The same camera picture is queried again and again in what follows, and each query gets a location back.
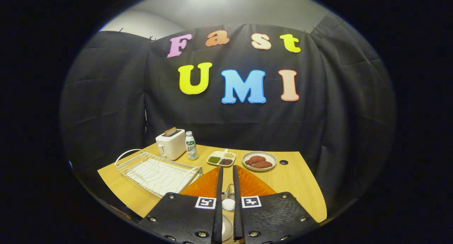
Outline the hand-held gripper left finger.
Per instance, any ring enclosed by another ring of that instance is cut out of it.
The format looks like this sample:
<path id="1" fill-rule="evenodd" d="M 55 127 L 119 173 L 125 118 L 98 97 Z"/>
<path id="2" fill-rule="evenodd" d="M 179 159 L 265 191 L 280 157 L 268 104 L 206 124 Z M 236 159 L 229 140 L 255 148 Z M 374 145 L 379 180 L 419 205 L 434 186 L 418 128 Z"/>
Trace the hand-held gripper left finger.
<path id="1" fill-rule="evenodd" d="M 208 191 L 214 197 L 166 193 L 139 226 L 175 244 L 221 244 L 223 167 L 217 167 Z"/>

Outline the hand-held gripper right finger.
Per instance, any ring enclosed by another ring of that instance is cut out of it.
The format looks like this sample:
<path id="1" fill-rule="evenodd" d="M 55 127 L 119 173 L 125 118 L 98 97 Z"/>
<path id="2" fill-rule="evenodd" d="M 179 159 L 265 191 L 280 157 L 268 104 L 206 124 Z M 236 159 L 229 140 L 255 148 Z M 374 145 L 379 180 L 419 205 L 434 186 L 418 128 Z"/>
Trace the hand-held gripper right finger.
<path id="1" fill-rule="evenodd" d="M 286 244 L 319 228 L 290 192 L 244 196 L 239 167 L 233 167 L 233 239 L 240 244 Z"/>

